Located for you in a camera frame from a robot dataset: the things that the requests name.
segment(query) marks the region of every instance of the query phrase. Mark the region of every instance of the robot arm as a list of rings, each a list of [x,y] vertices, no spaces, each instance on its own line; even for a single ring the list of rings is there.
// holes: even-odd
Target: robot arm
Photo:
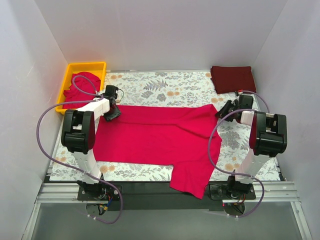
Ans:
[[[101,172],[92,150],[96,140],[95,120],[103,116],[106,121],[111,121],[121,115],[116,106],[118,90],[116,86],[107,85],[103,99],[90,102],[77,110],[68,109],[63,117],[62,145],[72,153],[81,169],[97,178],[101,177]],[[98,182],[87,175],[83,176],[83,181],[88,184]]]
[[[240,95],[234,101],[228,101],[216,114],[223,118],[237,109],[251,109],[253,97]],[[243,111],[227,118],[251,127],[249,152],[236,173],[256,176],[263,165],[277,154],[283,153],[287,147],[287,119],[285,115],[270,114],[260,111]],[[233,196],[247,194],[252,187],[253,179],[248,176],[231,175],[227,181],[227,189]]]

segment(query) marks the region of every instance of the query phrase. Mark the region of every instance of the yellow tray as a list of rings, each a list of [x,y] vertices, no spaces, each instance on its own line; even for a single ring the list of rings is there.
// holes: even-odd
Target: yellow tray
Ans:
[[[71,86],[71,77],[72,74],[78,74],[80,72],[89,72],[94,75],[96,75],[100,80],[100,91],[104,89],[105,84],[105,76],[106,76],[106,68],[107,63],[101,61],[101,62],[78,62],[78,63],[69,63],[68,67],[66,68],[63,83],[60,88],[59,97],[57,100],[57,104],[63,103],[66,100],[66,97],[64,95],[64,91],[69,89]],[[61,114],[65,114],[65,111],[67,109],[63,109],[63,106],[56,106],[55,111]]]

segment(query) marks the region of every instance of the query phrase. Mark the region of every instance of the floral tablecloth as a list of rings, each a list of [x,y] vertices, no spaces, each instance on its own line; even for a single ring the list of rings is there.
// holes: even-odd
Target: floral tablecloth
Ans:
[[[211,81],[210,72],[121,72],[108,73],[105,86],[115,85],[124,91],[119,104],[163,107],[200,107],[213,104],[220,110],[227,100],[233,100],[234,93],[217,94]],[[217,165],[227,171],[238,168],[249,150],[250,128],[235,122],[224,122],[218,129],[222,145]],[[53,157],[78,166],[75,158],[63,147],[58,136]],[[173,166],[97,162],[107,181],[170,181]],[[263,181],[279,181],[274,159],[269,160],[256,176]],[[228,175],[214,170],[211,181],[226,181]],[[51,181],[76,181],[82,173],[52,163]]]

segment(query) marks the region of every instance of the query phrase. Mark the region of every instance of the red sweater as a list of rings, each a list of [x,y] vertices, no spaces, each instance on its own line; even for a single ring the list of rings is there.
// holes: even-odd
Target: red sweater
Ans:
[[[99,91],[100,89],[100,78],[98,78],[96,75],[93,75],[90,72],[86,72],[86,71],[82,71],[79,72],[77,74],[72,74],[71,77],[71,81],[75,76],[84,76],[87,77],[88,79],[90,79],[90,81],[93,83],[93,85],[95,86],[95,89],[97,91]],[[83,78],[83,77],[77,77],[74,80],[76,86],[78,88],[80,88],[81,90],[91,93],[91,94],[95,94],[95,90],[93,88],[93,86],[90,84],[90,82]],[[84,101],[84,100],[92,100],[95,98],[95,96],[92,95],[88,95],[86,93],[80,92],[78,89],[76,89],[76,87],[71,84],[71,86],[69,87],[68,90],[64,90],[63,92],[64,96],[65,96],[65,104],[63,104],[63,109],[78,109],[83,107],[84,105],[86,105],[87,103],[73,103],[70,104],[68,102],[72,102],[72,101]]]
[[[214,167],[208,141],[217,124],[213,105],[202,107],[118,106],[122,115],[100,118],[93,153],[97,161],[173,165],[170,186],[202,198]],[[214,134],[212,159],[221,138]]]

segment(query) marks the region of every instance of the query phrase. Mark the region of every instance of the white panel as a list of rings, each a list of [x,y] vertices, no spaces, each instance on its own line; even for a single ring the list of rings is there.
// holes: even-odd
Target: white panel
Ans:
[[[297,186],[313,239],[320,239],[319,13],[319,0],[288,0],[253,65],[272,113],[287,116],[288,146],[278,160]]]
[[[38,148],[36,124],[55,103],[67,62],[33,0],[0,5],[0,238],[18,240],[49,162]],[[42,124],[49,152],[59,123],[53,111]]]
[[[35,0],[68,62],[109,70],[251,65],[287,0]]]

